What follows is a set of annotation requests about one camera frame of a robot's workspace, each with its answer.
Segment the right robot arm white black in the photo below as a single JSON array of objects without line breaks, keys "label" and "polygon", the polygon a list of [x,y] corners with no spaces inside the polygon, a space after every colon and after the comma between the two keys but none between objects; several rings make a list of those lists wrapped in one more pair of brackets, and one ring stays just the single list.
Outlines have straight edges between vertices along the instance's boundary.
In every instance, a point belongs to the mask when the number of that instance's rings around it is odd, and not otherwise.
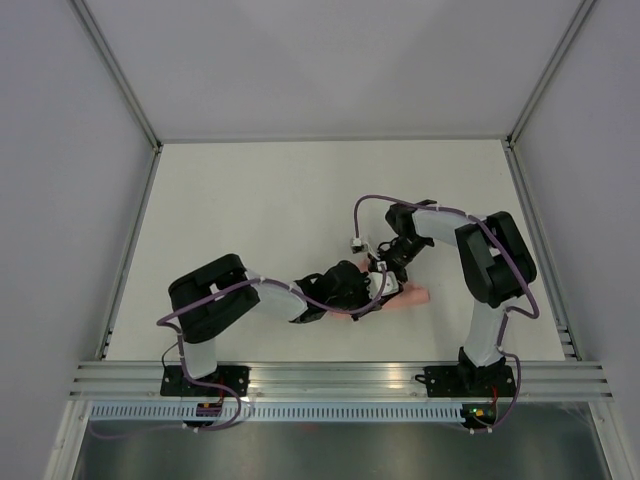
[{"label": "right robot arm white black", "polygon": [[393,283],[408,284],[407,267],[437,241],[457,249],[465,285],[474,299],[469,334],[452,367],[426,367],[417,376],[431,397],[512,396],[517,387],[502,348],[509,314],[539,317],[529,285],[537,277],[535,262],[513,217],[504,211],[478,218],[442,207],[432,200],[397,202],[385,214],[395,233],[370,259],[384,262]]}]

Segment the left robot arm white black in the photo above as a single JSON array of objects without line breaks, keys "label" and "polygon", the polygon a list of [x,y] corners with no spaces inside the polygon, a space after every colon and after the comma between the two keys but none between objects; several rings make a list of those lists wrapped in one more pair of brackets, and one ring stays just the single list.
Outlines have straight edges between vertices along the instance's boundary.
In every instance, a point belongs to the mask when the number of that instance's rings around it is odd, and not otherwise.
[{"label": "left robot arm white black", "polygon": [[227,254],[173,281],[171,311],[156,321],[174,332],[179,370],[169,378],[195,395],[238,397],[220,372],[217,338],[240,319],[263,310],[280,320],[304,325],[327,313],[358,320],[381,307],[385,270],[361,270],[340,261],[323,273],[289,283],[249,270],[236,254]]}]

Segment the pink cloth napkin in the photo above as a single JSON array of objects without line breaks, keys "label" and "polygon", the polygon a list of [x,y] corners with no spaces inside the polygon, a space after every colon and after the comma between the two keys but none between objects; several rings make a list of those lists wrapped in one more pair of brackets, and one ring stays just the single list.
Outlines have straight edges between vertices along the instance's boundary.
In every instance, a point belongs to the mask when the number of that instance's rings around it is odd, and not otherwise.
[{"label": "pink cloth napkin", "polygon": [[[359,269],[365,274],[368,275],[368,273],[370,272],[367,269],[368,260],[361,260],[360,262],[356,262],[354,264],[356,264],[359,267]],[[375,272],[386,273],[387,271],[386,269],[382,269],[382,270],[378,269]],[[360,318],[362,318],[363,316],[369,313],[377,312],[380,310],[424,305],[430,301],[430,293],[425,287],[422,287],[415,283],[411,283],[409,281],[403,282],[402,280],[398,280],[399,283],[402,285],[402,292],[391,298],[386,298],[383,301],[380,301],[378,298],[375,298],[375,299],[371,298],[371,301],[366,306],[354,311],[343,311],[343,310],[334,309],[333,307],[330,307],[325,304],[325,298],[326,298],[326,292],[327,292],[327,283],[326,283],[325,274],[323,276],[323,280],[318,280],[316,282],[317,293],[319,294],[317,301],[323,304],[322,310],[332,315],[341,315],[341,316],[349,317],[354,321],[359,320]]]}]

